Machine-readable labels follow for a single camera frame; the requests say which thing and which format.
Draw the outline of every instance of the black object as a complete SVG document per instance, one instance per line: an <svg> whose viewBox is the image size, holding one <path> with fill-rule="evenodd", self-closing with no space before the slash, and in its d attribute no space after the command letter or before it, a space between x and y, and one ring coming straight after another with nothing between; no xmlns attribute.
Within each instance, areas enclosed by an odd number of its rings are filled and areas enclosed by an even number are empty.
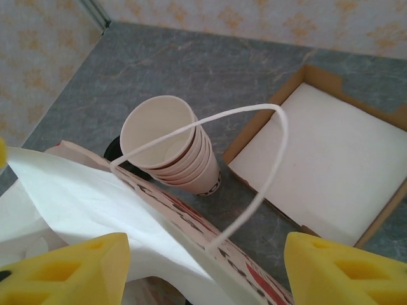
<svg viewBox="0 0 407 305"><path fill-rule="evenodd" d="M8 278L11 275L11 271L4 270L0 271L0 281L3 281L5 278Z"/></svg>
<svg viewBox="0 0 407 305"><path fill-rule="evenodd" d="M113 160L121 157L123 155L120 149L120 136L115 138L107 147L106 151L104 152L103 158L107 159L108 161L112 162ZM128 161L124 161L121 165L119 165L122 169L127 170L128 172L140 177L144 180L151 180L152 177L143 172L140 168L134 166Z"/></svg>

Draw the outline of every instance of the wallpaper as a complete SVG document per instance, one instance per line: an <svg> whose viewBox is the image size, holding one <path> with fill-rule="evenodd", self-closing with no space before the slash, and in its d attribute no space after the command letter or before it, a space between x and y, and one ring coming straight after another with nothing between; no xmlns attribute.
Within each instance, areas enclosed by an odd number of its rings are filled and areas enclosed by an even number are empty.
<svg viewBox="0 0 407 305"><path fill-rule="evenodd" d="M101 31L75 0L3 0L0 23L0 136L21 146Z"/></svg>
<svg viewBox="0 0 407 305"><path fill-rule="evenodd" d="M407 0L100 0L113 20L407 58Z"/></svg>

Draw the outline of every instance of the yellow sponge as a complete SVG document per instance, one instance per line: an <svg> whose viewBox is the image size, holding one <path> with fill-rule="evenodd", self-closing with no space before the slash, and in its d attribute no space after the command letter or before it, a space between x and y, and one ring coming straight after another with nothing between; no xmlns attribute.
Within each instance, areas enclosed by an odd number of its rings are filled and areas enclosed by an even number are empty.
<svg viewBox="0 0 407 305"><path fill-rule="evenodd" d="M6 166L6 143L0 137L0 168Z"/></svg>
<svg viewBox="0 0 407 305"><path fill-rule="evenodd" d="M303 233L284 260L296 305L407 305L407 264Z"/></svg>
<svg viewBox="0 0 407 305"><path fill-rule="evenodd" d="M113 233L0 268L0 305L120 305L130 250Z"/></svg>

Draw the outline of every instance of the stack of paper cups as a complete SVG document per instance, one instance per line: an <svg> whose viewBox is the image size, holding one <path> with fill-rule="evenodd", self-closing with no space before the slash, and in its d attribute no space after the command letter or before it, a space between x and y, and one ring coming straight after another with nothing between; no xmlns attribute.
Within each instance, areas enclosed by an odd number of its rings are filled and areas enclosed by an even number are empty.
<svg viewBox="0 0 407 305"><path fill-rule="evenodd" d="M191 107L180 98L153 97L126 119L120 133L121 150L127 154L196 120ZM199 196L212 194L221 183L212 144L201 126L164 140L128 161L167 186Z"/></svg>

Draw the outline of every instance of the white string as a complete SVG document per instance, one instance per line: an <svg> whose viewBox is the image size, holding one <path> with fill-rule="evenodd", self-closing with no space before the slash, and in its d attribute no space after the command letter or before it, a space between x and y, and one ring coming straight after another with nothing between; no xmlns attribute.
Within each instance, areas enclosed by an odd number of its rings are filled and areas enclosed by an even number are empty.
<svg viewBox="0 0 407 305"><path fill-rule="evenodd" d="M232 222L221 234L219 234L215 239L213 239L206 247L206 251L211 251L214 248L217 248L224 242L226 239L228 239L238 228L240 228L258 209L260 204L263 202L263 199L265 197L265 194L267 190L270 188L272 185L273 179L277 173L277 169L279 168L283 155L286 151L287 143L288 143L288 120L286 113L282 108L278 105L275 104L260 104L260 105L252 105L252 106L245 106L245 107L239 107L236 109L231 109L227 111L220 112L218 114L215 114L213 116L209 116L208 118L205 119L200 119L197 122L194 122L192 124L189 124L187 126L184 126L174 132L169 133L168 135L164 135L161 138L155 139L151 141L150 143L147 143L137 149L134 149L133 151L129 152L128 154L125 154L124 156L121 156L114 161L110 163L110 170L112 173L114 173L116 176L120 177L123 180L126 180L128 183L131 184L131 179L124 176L120 175L120 172L117 169L117 166L122 164L124 161L127 161L129 158L132 156L135 156L138 153L141 153L145 149L148 149L164 140L167 140L168 138L171 138L179 133L185 132L186 130L193 128L195 126L215 121L216 119L223 118L225 116L230 116L232 114L240 113L240 112L247 112L247 111L255 111L255 110L262 110L262 109L269 109L269 110L275 110L277 114L280 117L280 123L282 127L282 140L281 140L281 146L279 148L279 151L277 152L275 162L272 166L272 169L270 171L269 176L265 180L265 183L257 193L257 195L254 197L250 205L241 213L235 221Z"/></svg>

